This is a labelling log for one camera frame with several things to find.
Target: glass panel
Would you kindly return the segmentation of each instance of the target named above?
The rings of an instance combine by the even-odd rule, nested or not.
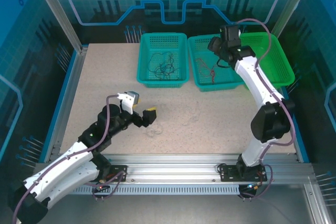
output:
[[[335,0],[301,0],[279,40],[296,75],[287,92],[296,104],[295,115],[309,159],[317,175],[329,170],[335,173]]]
[[[145,31],[214,34],[219,24],[246,17],[258,18],[272,27],[286,1],[60,0],[84,44],[138,42],[135,34]]]
[[[0,159],[21,178],[39,158],[73,49],[45,0],[0,6]]]

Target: red wire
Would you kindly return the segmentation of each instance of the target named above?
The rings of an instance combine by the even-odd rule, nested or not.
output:
[[[207,70],[210,71],[210,74],[209,75],[204,75],[201,71],[199,71],[199,73],[201,75],[203,75],[204,77],[208,77],[208,76],[211,76],[211,81],[212,81],[212,84],[215,83],[215,70],[214,70],[214,67],[216,66],[216,64],[213,65],[213,67],[210,69],[206,64],[205,62],[201,59],[201,58],[197,58],[196,61],[200,61],[202,64],[203,64],[203,68],[206,68]]]

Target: white robotic arm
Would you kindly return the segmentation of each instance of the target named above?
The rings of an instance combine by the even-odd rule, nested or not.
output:
[[[152,124],[156,119],[156,110],[145,110],[141,117],[133,111],[133,106],[139,101],[137,93],[118,93],[116,97],[120,99],[120,107],[115,104],[109,104],[109,108],[105,106],[98,114],[98,120],[86,129],[63,155],[39,173],[25,179],[23,183],[14,181],[11,184],[9,206],[13,211],[19,207],[17,216],[23,224],[38,223],[48,209],[78,186],[90,181],[110,180],[110,177],[116,175],[116,180],[125,179],[127,167],[112,166],[100,153],[111,144],[113,136],[126,130],[129,125],[147,127]],[[110,114],[109,125],[106,125],[107,109]]]
[[[275,97],[290,113],[294,104],[290,100],[284,100],[273,87],[257,64],[255,53],[249,46],[241,45],[239,36],[238,25],[221,26],[220,38],[213,37],[208,49],[219,57],[218,62],[227,62],[241,76],[256,101],[258,112],[251,122],[254,137],[236,164],[240,179],[253,181],[250,179],[263,172],[261,160],[268,146],[279,141],[290,130],[286,113]]]
[[[246,83],[246,86],[252,93],[256,103],[257,109],[259,110],[266,103],[277,103],[274,97],[270,94],[270,92],[265,88],[264,84],[261,82],[259,77],[256,74],[255,65],[257,62],[257,58],[253,56],[244,57],[243,60],[239,60],[236,63],[235,71]],[[258,71],[266,81],[269,87],[272,88],[273,94],[276,95],[279,99],[283,99],[283,96],[273,87],[273,85],[269,82],[268,78],[265,76],[261,67],[258,66]],[[247,147],[247,149],[243,152],[242,158],[244,163],[247,166],[255,166],[260,164],[260,157],[264,151],[264,149],[271,143],[276,142],[278,139],[272,138],[268,140],[266,143],[262,143],[260,140],[253,137]]]

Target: green plastic basket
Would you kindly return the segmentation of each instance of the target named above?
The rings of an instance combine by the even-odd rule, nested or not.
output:
[[[165,69],[165,74],[158,74],[161,69]],[[142,35],[137,80],[148,88],[180,88],[187,82],[187,36],[179,33]]]
[[[190,37],[188,39],[188,47],[194,72],[195,84],[201,91],[215,91],[233,89],[238,85],[244,84],[241,77],[231,68],[214,67],[215,79],[212,82],[212,77],[209,75],[210,70],[204,68],[202,61],[211,69],[216,65],[218,57],[213,52],[207,49],[210,40],[219,34],[201,35]],[[243,46],[249,45],[256,53],[257,58],[261,57],[268,48],[267,33],[246,33],[241,34],[241,43]],[[260,66],[275,88],[290,85],[294,82],[295,75],[286,58],[285,53],[278,41],[272,35],[272,47],[266,57],[261,61]]]

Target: metal rod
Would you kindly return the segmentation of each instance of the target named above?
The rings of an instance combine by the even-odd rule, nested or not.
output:
[[[137,37],[138,37],[138,41],[139,41],[139,43],[140,43],[139,31],[136,31],[136,35],[137,35]]]
[[[64,33],[68,37],[71,45],[77,52],[82,51],[82,44],[71,24],[69,21],[65,11],[62,8],[59,0],[46,0],[47,4],[49,5],[51,11],[53,12],[54,16],[56,17],[57,21],[59,22],[61,28],[63,29]]]
[[[63,67],[63,64],[60,62],[60,60],[58,60],[57,63],[61,67],[61,69],[63,69],[63,71],[66,73],[67,70],[65,69],[65,67]]]
[[[138,28],[139,28],[139,30],[140,30],[140,37],[141,37],[141,35],[142,35],[141,27],[142,27],[142,26],[138,26]]]
[[[328,189],[323,189],[321,191],[330,191],[330,190],[336,190],[336,188],[328,188]]]
[[[290,17],[292,16],[294,10],[298,6],[300,0],[288,0],[282,12],[272,29],[272,34],[274,34],[277,38],[279,38],[280,34],[282,33],[283,29],[287,25]]]
[[[293,92],[296,87],[297,85],[295,85],[295,87],[293,87],[290,91],[287,91],[287,94],[290,94],[291,92]]]
[[[19,146],[19,150],[24,150],[24,151],[27,151],[27,152],[29,152],[29,153],[35,154],[36,156],[39,156],[39,154],[37,154],[37,153],[35,153],[35,152],[32,152],[32,151],[30,151],[30,150],[28,150],[28,149],[26,149],[26,148],[23,148],[22,145]]]
[[[133,31],[130,31],[131,37],[132,37],[132,43],[134,43],[134,37],[133,37]]]
[[[330,178],[320,179],[320,180],[318,180],[318,182],[325,181],[325,180],[330,180],[330,179],[333,179],[333,178],[336,178],[336,177],[330,177]]]
[[[336,195],[336,194],[322,194],[322,196],[330,196],[330,195]]]
[[[297,83],[299,80],[301,79],[301,76],[299,76],[299,78],[295,81],[295,82],[293,82],[291,85],[289,85],[288,87],[290,88],[290,87],[292,87],[295,83]]]
[[[26,152],[23,154],[23,156],[24,156],[24,157],[30,157],[30,158],[36,159],[36,161],[38,161],[38,158],[33,157],[33,156],[30,156],[30,155],[28,155],[28,153],[26,153]]]
[[[293,89],[295,89],[298,86],[298,83],[296,83],[295,85],[291,86],[290,88],[287,89],[287,92],[292,92]]]
[[[36,145],[36,146],[39,147],[39,148],[43,148],[43,146],[40,146],[40,145],[38,145],[38,144],[35,144],[35,143],[32,142],[32,141],[29,141],[26,137],[23,137],[23,138],[22,138],[22,141],[23,141],[23,142],[28,142],[28,143],[30,143],[30,144],[34,144],[34,145]]]
[[[60,46],[61,46],[61,49],[62,51],[65,53],[65,55],[67,56],[67,58],[69,59],[69,61],[71,60],[71,56],[70,54],[68,53],[67,50],[65,50],[65,48],[63,47],[63,45],[60,43]]]
[[[30,140],[34,140],[36,141],[37,143],[40,143],[41,145],[44,145],[44,143],[40,142],[39,140],[35,139],[33,136],[30,136],[29,137]]]
[[[329,175],[329,176],[331,176],[331,171],[328,171],[328,172],[325,173],[325,174],[321,174],[321,175],[318,175],[318,176],[315,176],[315,177],[318,178],[318,177],[322,177],[322,176],[325,176],[325,175]]]
[[[335,186],[335,185],[336,185],[335,181],[332,181],[330,183],[319,185],[319,186],[321,187],[321,186]]]
[[[66,66],[68,67],[70,64],[70,60],[67,58],[67,56],[65,54],[63,54],[59,48],[57,48],[57,51],[59,52],[59,55],[61,56],[61,58],[63,59],[64,63],[66,64]]]
[[[41,152],[40,150],[38,150],[38,149],[32,147],[30,144],[27,144],[27,148],[28,148],[28,149],[33,149],[33,150],[35,150],[35,151],[37,151],[37,152]]]
[[[127,31],[124,31],[125,37],[126,37],[126,42],[129,43],[128,37],[127,37]]]
[[[29,166],[29,167],[31,167],[31,168],[34,168],[35,169],[35,166],[32,166],[32,165],[28,165],[28,164],[26,164],[25,162],[21,162],[21,165],[26,165],[26,166]]]
[[[128,28],[130,28],[130,26],[126,26],[126,29],[127,29],[128,37],[130,38],[130,43],[131,43],[131,36],[130,36],[130,31],[129,31],[129,29],[128,29]]]
[[[32,163],[36,164],[36,162],[31,161],[31,160],[29,160],[29,159],[26,159],[26,158],[24,158],[24,157],[21,157],[19,154],[16,154],[16,155],[15,155],[15,158],[16,158],[16,159],[22,159],[22,160],[25,160],[25,161],[32,162]]]
[[[58,59],[57,63],[58,63],[58,64],[62,64],[63,67],[67,68],[67,64],[66,64],[66,62],[64,61],[62,55],[60,55],[60,54],[56,54],[56,57],[57,57],[57,59]]]
[[[138,42],[138,41],[137,41],[137,37],[136,37],[136,34],[137,34],[137,33],[135,32],[135,26],[132,26],[132,28],[133,28],[133,32],[134,32],[134,36],[135,36],[135,42]]]
[[[66,62],[66,60],[63,58],[62,55],[59,55],[58,60],[63,64],[63,66],[65,67],[65,69],[68,69],[68,63]]]

